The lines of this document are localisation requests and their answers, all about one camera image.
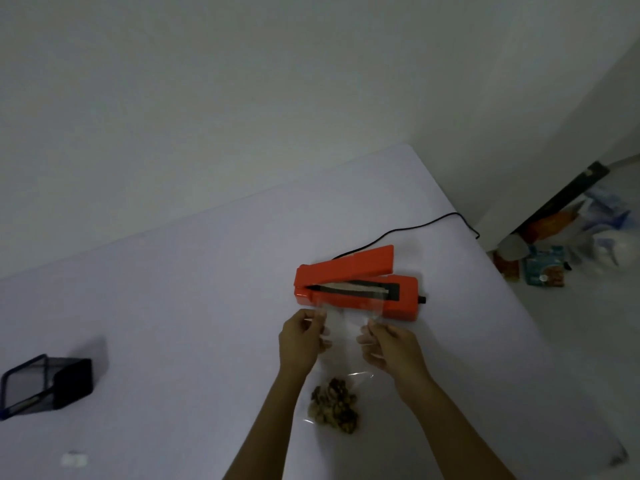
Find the impulse heat sealer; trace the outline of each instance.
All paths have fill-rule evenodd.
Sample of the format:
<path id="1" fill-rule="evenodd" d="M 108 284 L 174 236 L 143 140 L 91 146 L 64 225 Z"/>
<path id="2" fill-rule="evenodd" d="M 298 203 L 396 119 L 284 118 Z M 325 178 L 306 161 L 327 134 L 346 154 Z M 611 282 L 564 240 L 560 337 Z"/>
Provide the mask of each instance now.
<path id="1" fill-rule="evenodd" d="M 426 297 L 418 294 L 418 279 L 391 274 L 393 270 L 394 247 L 383 246 L 299 266 L 294 292 L 298 303 L 306 306 L 327 303 L 379 310 L 382 301 L 382 316 L 412 322 L 417 318 L 418 304 L 426 303 Z"/>

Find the plastic bag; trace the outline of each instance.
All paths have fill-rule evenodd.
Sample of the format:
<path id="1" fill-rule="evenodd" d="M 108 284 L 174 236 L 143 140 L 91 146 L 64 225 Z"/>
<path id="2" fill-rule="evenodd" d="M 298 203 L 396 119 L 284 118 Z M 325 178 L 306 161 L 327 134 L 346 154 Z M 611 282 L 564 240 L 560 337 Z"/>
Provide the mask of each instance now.
<path id="1" fill-rule="evenodd" d="M 382 316 L 384 290 L 371 287 L 360 300 L 363 309 L 338 308 L 327 303 L 325 329 L 331 347 L 318 356 L 300 395 L 298 416 L 304 421 L 352 434 L 360 424 L 358 403 L 363 385 L 375 368 L 362 357 L 357 336 L 368 320 Z"/>

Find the white table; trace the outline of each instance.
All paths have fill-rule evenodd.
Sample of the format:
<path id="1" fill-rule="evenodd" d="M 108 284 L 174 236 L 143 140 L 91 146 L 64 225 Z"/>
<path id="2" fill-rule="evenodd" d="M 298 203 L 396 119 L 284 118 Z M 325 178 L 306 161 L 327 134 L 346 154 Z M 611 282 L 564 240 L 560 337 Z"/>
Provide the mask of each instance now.
<path id="1" fill-rule="evenodd" d="M 60 456 L 80 451 L 94 480 L 219 478 L 276 374 L 297 266 L 452 210 L 398 146 L 0 282 L 2 371 L 78 350 L 106 370 L 67 409 L 0 424 L 3 476 L 67 479 Z M 514 473 L 564 479 L 620 454 L 462 220 L 384 244 L 428 295 L 407 327 L 434 377 Z M 440 477 L 383 374 L 360 410 L 353 436 L 296 418 L 285 477 Z"/>

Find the cable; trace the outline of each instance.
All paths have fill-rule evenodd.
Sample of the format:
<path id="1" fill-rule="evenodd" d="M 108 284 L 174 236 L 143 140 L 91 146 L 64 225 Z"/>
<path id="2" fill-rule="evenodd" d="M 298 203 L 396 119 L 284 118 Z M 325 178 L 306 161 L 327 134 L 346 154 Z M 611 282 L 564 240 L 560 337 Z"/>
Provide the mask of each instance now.
<path id="1" fill-rule="evenodd" d="M 347 251 L 347 252 L 345 252 L 345 253 L 342 253 L 342 254 L 340 254 L 340 255 L 336 256 L 336 257 L 335 257 L 335 258 L 333 258 L 333 259 L 339 259 L 339 258 L 345 257 L 345 256 L 347 256 L 347 255 L 349 255 L 349 254 L 357 253 L 357 252 L 362 251 L 362 250 L 364 250 L 364 249 L 370 248 L 370 247 L 372 247 L 376 242 L 378 242 L 380 239 L 382 239 L 384 236 L 389 235 L 389 234 L 391 234 L 392 232 L 398 232 L 398 231 L 401 231 L 401 230 L 419 229 L 420 227 L 426 227 L 426 226 L 429 226 L 429 225 L 431 225 L 431 224 L 435 224 L 436 222 L 441 221 L 441 220 L 443 220 L 445 217 L 449 217 L 449 216 L 460 216 L 460 218 L 464 221 L 464 223 L 467 225 L 467 227 L 469 227 L 469 229 L 471 229 L 471 231 L 473 231 L 473 233 L 475 233 L 475 234 L 476 234 L 476 239 L 478 239 L 478 238 L 480 237 L 480 233 L 479 233 L 478 231 L 476 231 L 473 227 L 471 227 L 471 226 L 469 225 L 469 223 L 467 222 L 467 220 L 465 219 L 465 217 L 464 217 L 462 214 L 460 214 L 459 212 L 450 212 L 450 213 L 448 213 L 448 214 L 444 214 L 443 216 L 438 217 L 437 219 L 432 220 L 431 222 L 427 222 L 427 224 L 421 224 L 421 225 L 419 225 L 419 226 L 413 226 L 413 227 L 402 227 L 402 228 L 400 228 L 400 229 L 392 229 L 392 230 L 390 230 L 390 231 L 387 231 L 386 233 L 382 234 L 379 238 L 377 238 L 375 241 L 370 242 L 370 243 L 366 244 L 365 246 L 363 246 L 363 247 L 361 247 L 361 248 L 354 249 L 354 250 L 352 250 L 352 251 Z"/>

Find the floor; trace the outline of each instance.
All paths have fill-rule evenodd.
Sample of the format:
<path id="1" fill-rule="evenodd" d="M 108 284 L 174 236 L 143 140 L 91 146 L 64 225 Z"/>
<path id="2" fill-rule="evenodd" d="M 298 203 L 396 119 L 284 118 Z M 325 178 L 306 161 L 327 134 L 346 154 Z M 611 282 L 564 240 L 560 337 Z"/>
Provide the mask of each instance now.
<path id="1" fill-rule="evenodd" d="M 602 183 L 632 208 L 626 226 L 640 237 L 640 162 Z M 567 273 L 563 289 L 512 284 L 560 363 L 575 375 L 624 444 L 630 462 L 589 480 L 640 479 L 640 262 L 624 273 Z"/>

